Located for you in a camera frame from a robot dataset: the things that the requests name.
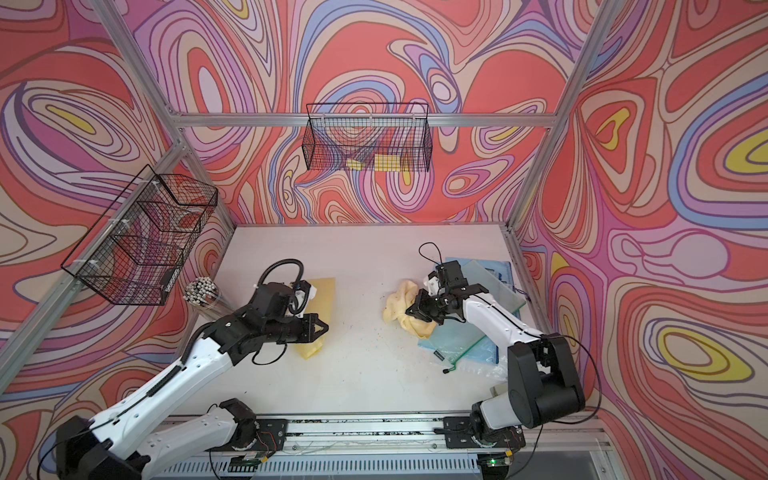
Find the red swirl pattern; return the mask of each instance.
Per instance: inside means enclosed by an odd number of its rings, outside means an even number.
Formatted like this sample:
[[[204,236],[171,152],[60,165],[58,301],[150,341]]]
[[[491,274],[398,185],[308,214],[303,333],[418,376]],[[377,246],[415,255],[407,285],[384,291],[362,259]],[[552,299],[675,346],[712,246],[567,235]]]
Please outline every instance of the red swirl pattern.
[[[768,478],[767,38],[765,3],[628,2],[515,225],[629,478]]]

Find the red wire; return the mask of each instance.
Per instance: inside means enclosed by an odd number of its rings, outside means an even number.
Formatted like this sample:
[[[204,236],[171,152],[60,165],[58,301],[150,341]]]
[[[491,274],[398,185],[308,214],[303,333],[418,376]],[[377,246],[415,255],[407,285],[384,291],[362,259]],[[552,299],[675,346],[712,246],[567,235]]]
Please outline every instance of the red wire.
[[[275,452],[277,452],[277,442],[275,442],[275,437],[274,437],[274,435],[272,435],[272,432],[264,432],[264,433],[266,433],[267,435],[272,437],[272,443],[275,445]]]
[[[269,453],[269,452],[270,452],[270,447],[266,446],[266,443],[264,443],[264,442],[262,442],[262,441],[261,441],[261,435],[259,435],[259,432],[256,432],[256,438],[257,438],[257,439],[259,439],[259,443],[260,443],[261,445],[264,445],[264,451],[265,451],[266,453]]]

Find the yellow cloth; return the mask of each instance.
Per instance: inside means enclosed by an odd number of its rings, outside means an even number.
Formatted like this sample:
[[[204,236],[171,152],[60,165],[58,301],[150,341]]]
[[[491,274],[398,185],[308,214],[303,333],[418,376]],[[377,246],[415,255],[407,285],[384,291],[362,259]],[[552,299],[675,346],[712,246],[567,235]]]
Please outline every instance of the yellow cloth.
[[[387,297],[383,318],[387,323],[397,320],[406,332],[416,335],[420,339],[428,339],[435,329],[435,322],[425,322],[406,315],[406,309],[413,305],[413,300],[418,292],[419,288],[415,283],[411,280],[404,280],[400,283],[400,288]]]
[[[315,298],[306,303],[306,313],[317,313],[321,321],[331,324],[333,316],[333,297],[336,295],[335,278],[319,278],[317,280],[307,280],[310,285],[317,288]],[[296,343],[293,347],[305,360],[323,348],[326,336],[331,332],[331,328],[325,335],[321,336],[312,343]]]

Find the vent grille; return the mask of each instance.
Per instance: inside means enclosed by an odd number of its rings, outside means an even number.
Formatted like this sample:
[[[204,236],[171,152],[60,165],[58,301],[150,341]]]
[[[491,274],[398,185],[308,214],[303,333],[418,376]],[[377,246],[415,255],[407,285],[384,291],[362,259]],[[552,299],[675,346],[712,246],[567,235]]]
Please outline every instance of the vent grille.
[[[479,474],[477,455],[434,453],[410,455],[276,455],[258,467],[233,466],[229,459],[214,460],[219,475],[270,477],[278,475],[403,475],[403,474]],[[210,478],[207,455],[192,457],[170,467],[156,478]]]

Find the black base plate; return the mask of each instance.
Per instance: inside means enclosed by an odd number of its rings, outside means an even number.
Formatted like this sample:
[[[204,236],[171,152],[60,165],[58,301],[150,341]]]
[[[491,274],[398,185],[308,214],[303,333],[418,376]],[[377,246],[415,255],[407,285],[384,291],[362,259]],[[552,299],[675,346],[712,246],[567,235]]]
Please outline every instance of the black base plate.
[[[476,449],[480,447],[481,445],[472,438],[475,432],[471,425],[469,417],[444,417],[442,420],[443,430],[440,433],[445,434],[445,446],[448,449]],[[480,443],[492,448],[507,448],[517,452],[525,447],[525,437],[522,430],[518,432],[515,427],[510,427],[484,433]]]
[[[444,417],[445,446],[449,449],[472,449],[480,445],[472,439],[469,417]]]
[[[283,449],[286,442],[286,428],[288,420],[285,419],[258,419],[259,434],[256,442],[249,452],[279,452]],[[211,449],[212,452],[235,452],[230,446],[217,447]]]

